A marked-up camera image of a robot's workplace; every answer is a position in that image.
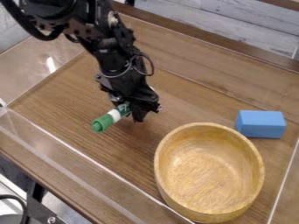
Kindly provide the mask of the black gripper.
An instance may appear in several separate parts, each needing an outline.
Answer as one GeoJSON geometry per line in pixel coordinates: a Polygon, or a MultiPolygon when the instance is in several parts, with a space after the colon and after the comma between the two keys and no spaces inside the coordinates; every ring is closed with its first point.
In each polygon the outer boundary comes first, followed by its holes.
{"type": "Polygon", "coordinates": [[[159,95],[147,84],[146,63],[141,55],[126,62],[122,71],[102,72],[97,81],[101,89],[107,92],[113,104],[118,107],[130,103],[134,121],[142,123],[150,112],[159,112],[159,95]]]}

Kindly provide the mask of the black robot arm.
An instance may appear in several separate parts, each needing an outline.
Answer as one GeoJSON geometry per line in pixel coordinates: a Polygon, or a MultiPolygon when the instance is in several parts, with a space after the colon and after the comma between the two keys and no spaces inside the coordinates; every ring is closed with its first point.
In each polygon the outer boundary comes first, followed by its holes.
{"type": "Polygon", "coordinates": [[[99,63],[97,81],[115,105],[130,105],[142,122],[158,112],[159,95],[147,83],[155,65],[137,47],[137,37],[111,0],[0,0],[23,29],[39,40],[63,36],[82,45],[99,63]]]}

